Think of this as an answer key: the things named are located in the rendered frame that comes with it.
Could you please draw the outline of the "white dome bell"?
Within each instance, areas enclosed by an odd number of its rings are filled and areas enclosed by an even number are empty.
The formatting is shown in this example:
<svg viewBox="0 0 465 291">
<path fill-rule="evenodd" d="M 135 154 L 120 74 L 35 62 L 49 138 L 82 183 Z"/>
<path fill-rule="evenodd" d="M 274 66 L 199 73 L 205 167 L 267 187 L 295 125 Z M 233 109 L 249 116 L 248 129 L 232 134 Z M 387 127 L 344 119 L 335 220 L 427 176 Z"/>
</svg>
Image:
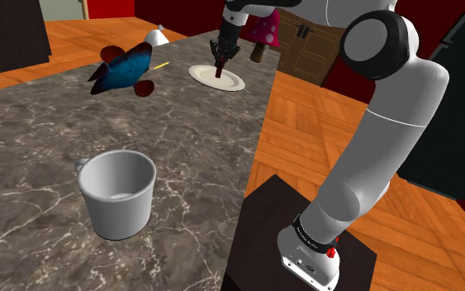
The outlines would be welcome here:
<svg viewBox="0 0 465 291">
<path fill-rule="evenodd" d="M 164 35 L 163 29 L 164 27 L 161 24 L 158 24 L 156 29 L 153 29 L 148 32 L 148 34 L 144 38 L 144 42 L 149 43 L 153 47 L 168 44 L 169 40 Z"/>
</svg>

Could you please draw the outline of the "brown wooden cabinet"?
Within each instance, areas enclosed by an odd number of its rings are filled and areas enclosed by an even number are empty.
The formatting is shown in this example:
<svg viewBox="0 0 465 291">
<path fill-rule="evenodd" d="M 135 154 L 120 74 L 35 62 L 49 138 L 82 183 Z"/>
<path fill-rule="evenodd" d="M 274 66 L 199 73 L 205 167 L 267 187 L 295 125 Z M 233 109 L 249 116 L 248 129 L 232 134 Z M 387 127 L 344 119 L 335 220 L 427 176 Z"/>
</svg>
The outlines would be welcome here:
<svg viewBox="0 0 465 291">
<path fill-rule="evenodd" d="M 278 8 L 278 70 L 321 86 L 339 53 L 344 28 L 322 26 Z"/>
</svg>

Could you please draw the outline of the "black refrigerator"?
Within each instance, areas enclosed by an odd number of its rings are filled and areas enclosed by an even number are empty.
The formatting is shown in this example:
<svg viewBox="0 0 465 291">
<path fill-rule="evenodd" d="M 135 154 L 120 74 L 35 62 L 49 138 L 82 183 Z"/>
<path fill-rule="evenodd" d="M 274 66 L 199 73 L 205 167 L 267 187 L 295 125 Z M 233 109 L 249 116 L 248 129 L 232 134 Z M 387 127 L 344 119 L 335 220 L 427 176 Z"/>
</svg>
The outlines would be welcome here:
<svg viewBox="0 0 465 291">
<path fill-rule="evenodd" d="M 453 200 L 465 199 L 465 12 L 444 35 L 430 60 L 450 80 L 433 119 L 404 164 L 400 178 Z"/>
</svg>

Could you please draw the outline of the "white round plate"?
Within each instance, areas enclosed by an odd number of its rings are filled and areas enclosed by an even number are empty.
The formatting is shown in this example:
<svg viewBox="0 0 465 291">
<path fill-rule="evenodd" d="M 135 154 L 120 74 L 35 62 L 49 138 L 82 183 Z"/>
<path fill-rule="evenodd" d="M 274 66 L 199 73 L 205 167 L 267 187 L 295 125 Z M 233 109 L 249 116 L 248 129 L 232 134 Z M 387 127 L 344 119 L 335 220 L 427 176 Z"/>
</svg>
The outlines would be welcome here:
<svg viewBox="0 0 465 291">
<path fill-rule="evenodd" d="M 196 64 L 188 69 L 188 73 L 197 82 L 202 83 L 210 88 L 236 92 L 245 88 L 245 83 L 238 75 L 223 69 L 221 76 L 216 77 L 216 67 L 213 65 Z"/>
</svg>

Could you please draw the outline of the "dark cabinet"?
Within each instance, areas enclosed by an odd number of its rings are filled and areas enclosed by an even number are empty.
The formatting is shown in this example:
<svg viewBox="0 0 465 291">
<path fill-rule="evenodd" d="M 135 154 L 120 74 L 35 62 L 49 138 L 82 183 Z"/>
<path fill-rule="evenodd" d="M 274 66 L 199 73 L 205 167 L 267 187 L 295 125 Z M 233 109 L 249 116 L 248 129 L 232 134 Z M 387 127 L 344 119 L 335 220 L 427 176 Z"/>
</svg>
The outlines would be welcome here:
<svg viewBox="0 0 465 291">
<path fill-rule="evenodd" d="M 0 73 L 49 61 L 39 0 L 0 0 Z"/>
</svg>

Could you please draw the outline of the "dark robot stand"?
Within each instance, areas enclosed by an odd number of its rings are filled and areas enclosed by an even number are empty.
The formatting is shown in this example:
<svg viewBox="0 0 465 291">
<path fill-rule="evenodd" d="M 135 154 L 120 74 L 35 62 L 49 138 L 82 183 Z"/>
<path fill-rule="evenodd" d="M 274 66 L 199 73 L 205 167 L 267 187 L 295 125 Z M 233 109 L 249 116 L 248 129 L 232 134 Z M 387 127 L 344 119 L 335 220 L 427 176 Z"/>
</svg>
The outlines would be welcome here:
<svg viewBox="0 0 465 291">
<path fill-rule="evenodd" d="M 310 202 L 277 175 L 243 201 L 221 291 L 316 291 L 282 265 L 277 236 Z M 344 231 L 339 282 L 326 291 L 370 291 L 377 254 Z"/>
</svg>

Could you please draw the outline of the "pink spotted mushroom figure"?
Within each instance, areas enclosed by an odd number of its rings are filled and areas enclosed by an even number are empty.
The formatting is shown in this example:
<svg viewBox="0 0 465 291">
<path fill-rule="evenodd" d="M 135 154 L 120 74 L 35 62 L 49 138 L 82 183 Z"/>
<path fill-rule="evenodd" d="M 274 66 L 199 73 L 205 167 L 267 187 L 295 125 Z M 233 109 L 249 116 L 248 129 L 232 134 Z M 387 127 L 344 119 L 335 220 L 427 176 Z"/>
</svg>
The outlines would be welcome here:
<svg viewBox="0 0 465 291">
<path fill-rule="evenodd" d="M 271 15 L 259 18 L 250 31 L 245 35 L 255 41 L 255 47 L 250 55 L 253 62 L 260 63 L 269 46 L 279 46 L 278 26 L 280 15 L 274 10 Z"/>
</svg>

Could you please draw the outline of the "blue and red fish figure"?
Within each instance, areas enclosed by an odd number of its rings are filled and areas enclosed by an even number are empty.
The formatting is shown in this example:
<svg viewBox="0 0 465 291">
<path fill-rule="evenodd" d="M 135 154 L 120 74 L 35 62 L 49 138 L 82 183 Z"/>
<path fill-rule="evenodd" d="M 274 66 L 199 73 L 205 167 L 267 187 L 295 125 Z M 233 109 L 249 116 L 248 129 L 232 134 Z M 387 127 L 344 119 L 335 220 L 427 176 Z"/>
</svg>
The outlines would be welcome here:
<svg viewBox="0 0 465 291">
<path fill-rule="evenodd" d="M 154 83 L 139 78 L 149 70 L 151 53 L 152 45 L 148 42 L 140 42 L 128 51 L 117 45 L 105 46 L 100 51 L 103 63 L 88 80 L 95 80 L 90 93 L 132 86 L 137 96 L 148 97 L 154 91 Z"/>
</svg>

